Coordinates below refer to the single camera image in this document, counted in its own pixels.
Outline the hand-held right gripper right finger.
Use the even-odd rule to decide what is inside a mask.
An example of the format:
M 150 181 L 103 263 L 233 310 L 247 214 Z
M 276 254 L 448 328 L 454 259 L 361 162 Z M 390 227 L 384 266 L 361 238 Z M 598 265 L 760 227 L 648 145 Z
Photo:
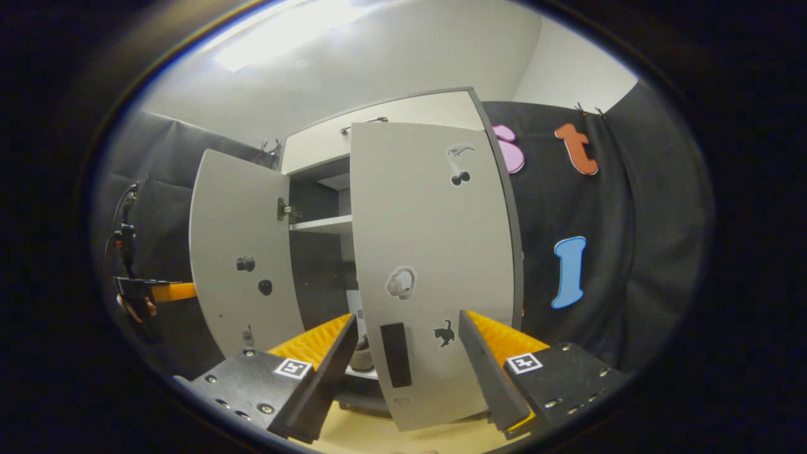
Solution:
M 462 311 L 458 334 L 490 420 L 508 439 L 562 430 L 626 382 L 574 343 L 548 345 L 479 313 Z

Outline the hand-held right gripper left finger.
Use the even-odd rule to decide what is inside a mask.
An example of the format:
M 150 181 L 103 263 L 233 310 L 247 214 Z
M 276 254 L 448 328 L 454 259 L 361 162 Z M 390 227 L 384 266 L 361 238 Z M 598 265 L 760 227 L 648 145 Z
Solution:
M 216 367 L 174 382 L 234 426 L 303 443 L 319 439 L 358 342 L 356 316 L 343 314 L 270 350 L 259 349 L 250 330 L 243 337 Z

